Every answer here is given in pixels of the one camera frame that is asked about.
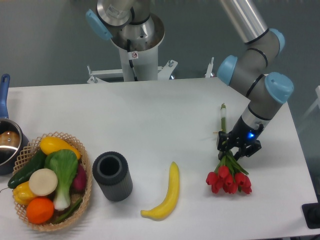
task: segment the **yellow squash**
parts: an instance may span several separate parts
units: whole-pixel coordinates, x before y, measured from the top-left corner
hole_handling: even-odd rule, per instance
[[[37,197],[37,195],[33,194],[33,192],[29,188],[29,181],[26,181],[18,185],[12,193],[14,200],[18,204],[25,206]]]
[[[162,220],[175,209],[180,190],[180,177],[178,165],[173,161],[169,170],[168,191],[163,202],[151,210],[141,210],[141,216],[153,220]]]
[[[42,138],[40,142],[40,149],[46,155],[57,152],[61,149],[69,149],[75,153],[78,160],[81,158],[80,152],[75,147],[71,146],[69,143],[59,137],[46,136]]]

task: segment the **bok choy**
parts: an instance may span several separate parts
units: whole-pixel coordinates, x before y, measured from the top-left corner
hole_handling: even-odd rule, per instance
[[[58,178],[58,185],[53,199],[56,210],[64,210],[71,204],[70,186],[77,174],[78,160],[76,154],[69,149],[62,149],[52,153],[48,168],[54,171]]]

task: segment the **blue led light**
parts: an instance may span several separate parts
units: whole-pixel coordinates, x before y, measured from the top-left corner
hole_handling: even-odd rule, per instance
[[[250,140],[250,139],[253,139],[256,135],[254,135],[252,132],[248,132],[248,135],[247,135],[247,138]]]

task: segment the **tulip bouquet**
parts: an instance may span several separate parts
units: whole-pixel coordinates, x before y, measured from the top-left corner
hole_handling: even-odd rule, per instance
[[[221,106],[221,128],[226,132],[226,106]],[[222,188],[226,193],[234,194],[243,191],[246,194],[252,192],[251,182],[248,172],[244,170],[234,158],[233,153],[229,150],[216,166],[215,170],[209,172],[206,183],[211,185],[213,193],[217,194]]]

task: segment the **orange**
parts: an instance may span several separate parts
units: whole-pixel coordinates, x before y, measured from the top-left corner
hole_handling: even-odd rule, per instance
[[[54,203],[47,197],[36,197],[26,208],[26,217],[32,224],[42,224],[54,214]]]

